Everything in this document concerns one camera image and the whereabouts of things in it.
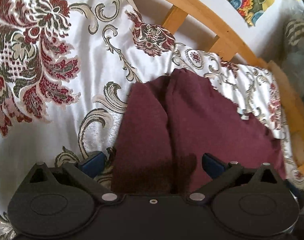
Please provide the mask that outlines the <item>maroon sweater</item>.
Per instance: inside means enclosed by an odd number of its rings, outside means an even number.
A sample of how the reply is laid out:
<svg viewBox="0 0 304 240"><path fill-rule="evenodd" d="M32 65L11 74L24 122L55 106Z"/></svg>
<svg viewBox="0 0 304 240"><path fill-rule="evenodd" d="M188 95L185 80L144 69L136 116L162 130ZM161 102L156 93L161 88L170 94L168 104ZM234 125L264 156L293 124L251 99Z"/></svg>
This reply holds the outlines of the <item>maroon sweater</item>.
<svg viewBox="0 0 304 240"><path fill-rule="evenodd" d="M116 193L186 193L210 181L201 158L257 168L267 162L285 178L281 142L253 114L210 81L186 69L131 87L116 140L111 189Z"/></svg>

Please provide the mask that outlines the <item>plastic bag of bedding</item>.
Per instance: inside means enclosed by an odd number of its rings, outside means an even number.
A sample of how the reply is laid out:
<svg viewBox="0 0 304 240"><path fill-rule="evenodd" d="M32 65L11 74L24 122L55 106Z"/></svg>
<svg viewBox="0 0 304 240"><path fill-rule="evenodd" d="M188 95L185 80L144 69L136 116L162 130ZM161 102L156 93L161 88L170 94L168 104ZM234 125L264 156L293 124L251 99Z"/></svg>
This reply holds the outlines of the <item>plastic bag of bedding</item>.
<svg viewBox="0 0 304 240"><path fill-rule="evenodd" d="M304 104L304 6L298 0L283 0L285 14L281 68Z"/></svg>

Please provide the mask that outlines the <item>wooden bed frame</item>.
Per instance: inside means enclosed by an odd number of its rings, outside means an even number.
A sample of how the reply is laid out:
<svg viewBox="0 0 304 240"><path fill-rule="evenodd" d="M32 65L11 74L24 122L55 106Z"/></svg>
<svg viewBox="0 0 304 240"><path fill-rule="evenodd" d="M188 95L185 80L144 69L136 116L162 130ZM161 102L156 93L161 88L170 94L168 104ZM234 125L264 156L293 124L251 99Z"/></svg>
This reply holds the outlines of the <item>wooden bed frame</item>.
<svg viewBox="0 0 304 240"><path fill-rule="evenodd" d="M162 22L162 26L171 33L175 33L190 15L212 30L216 36L210 51L219 54L224 60L231 60L239 54L253 66L260 66L270 70L278 84L281 104L287 116L287 122L292 137L292 152L299 171L304 175L304 104L299 94L291 86L288 77L273 61L265 62L258 58L241 40L239 35L224 22L215 12L199 0L165 0L171 3Z"/></svg>

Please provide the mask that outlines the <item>floral white bedspread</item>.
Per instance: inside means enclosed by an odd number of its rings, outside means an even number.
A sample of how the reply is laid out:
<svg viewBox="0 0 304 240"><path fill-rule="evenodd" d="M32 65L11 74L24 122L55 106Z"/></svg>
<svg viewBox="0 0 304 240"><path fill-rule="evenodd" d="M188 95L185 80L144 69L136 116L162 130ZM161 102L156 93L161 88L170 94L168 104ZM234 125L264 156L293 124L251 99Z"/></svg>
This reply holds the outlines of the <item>floral white bedspread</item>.
<svg viewBox="0 0 304 240"><path fill-rule="evenodd" d="M37 161L59 167L102 150L110 187L131 87L186 69L208 79L281 142L286 177L304 189L273 73L211 52L216 34L188 15L175 33L143 20L133 0L0 0L0 239L7 206Z"/></svg>

